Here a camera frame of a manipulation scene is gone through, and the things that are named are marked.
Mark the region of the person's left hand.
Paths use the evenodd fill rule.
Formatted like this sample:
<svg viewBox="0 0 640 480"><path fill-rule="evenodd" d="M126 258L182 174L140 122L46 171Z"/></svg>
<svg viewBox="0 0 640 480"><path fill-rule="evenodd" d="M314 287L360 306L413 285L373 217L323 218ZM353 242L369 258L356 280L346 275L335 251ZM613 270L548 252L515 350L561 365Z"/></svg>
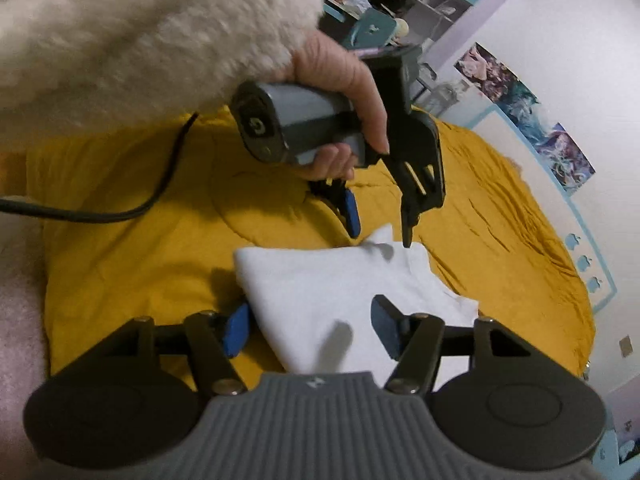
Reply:
<svg viewBox="0 0 640 480"><path fill-rule="evenodd" d="M298 84L341 101L357 116L359 131L380 155L390 152L387 114L369 67L355 53L341 47L323 32L311 32L293 51L286 66L267 77L270 84ZM333 143L319 148L314 161L292 170L306 181L352 180L357 156L348 145Z"/></svg>

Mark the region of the left forearm in fluffy sleeve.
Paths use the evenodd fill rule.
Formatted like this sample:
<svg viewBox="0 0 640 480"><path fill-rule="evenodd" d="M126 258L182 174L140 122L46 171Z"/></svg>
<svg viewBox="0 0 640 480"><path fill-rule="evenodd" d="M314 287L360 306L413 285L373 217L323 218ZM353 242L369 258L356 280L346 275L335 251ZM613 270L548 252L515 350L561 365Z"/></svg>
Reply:
<svg viewBox="0 0 640 480"><path fill-rule="evenodd" d="M1 0L1 137L214 107L290 62L322 0Z"/></svg>

